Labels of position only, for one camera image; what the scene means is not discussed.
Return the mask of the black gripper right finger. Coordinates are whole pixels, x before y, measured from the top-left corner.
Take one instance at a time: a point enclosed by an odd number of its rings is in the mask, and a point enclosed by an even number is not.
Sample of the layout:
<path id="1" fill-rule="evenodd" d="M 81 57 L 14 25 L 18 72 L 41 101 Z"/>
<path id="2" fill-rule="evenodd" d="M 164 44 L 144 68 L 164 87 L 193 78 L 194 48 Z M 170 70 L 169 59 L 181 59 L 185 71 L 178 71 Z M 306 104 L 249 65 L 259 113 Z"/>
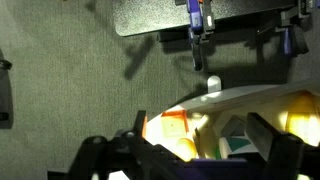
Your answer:
<path id="1" fill-rule="evenodd" d="M 246 136 L 266 161 L 263 180 L 297 180 L 302 174 L 320 180 L 320 148 L 277 130 L 258 113 L 248 113 Z"/>

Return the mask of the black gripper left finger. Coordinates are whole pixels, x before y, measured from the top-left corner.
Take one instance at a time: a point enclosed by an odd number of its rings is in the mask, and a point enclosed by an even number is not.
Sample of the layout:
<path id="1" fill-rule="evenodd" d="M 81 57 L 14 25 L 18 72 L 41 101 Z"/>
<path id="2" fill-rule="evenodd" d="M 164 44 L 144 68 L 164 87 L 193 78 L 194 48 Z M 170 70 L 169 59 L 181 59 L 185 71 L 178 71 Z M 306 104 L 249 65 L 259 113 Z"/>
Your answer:
<path id="1" fill-rule="evenodd" d="M 130 180 L 182 180 L 183 161 L 162 145 L 152 145 L 144 137 L 146 112 L 137 112 L 129 130 L 119 130 L 111 140 L 104 136 L 86 138 L 68 171 L 68 180 L 110 180 L 123 171 Z"/>

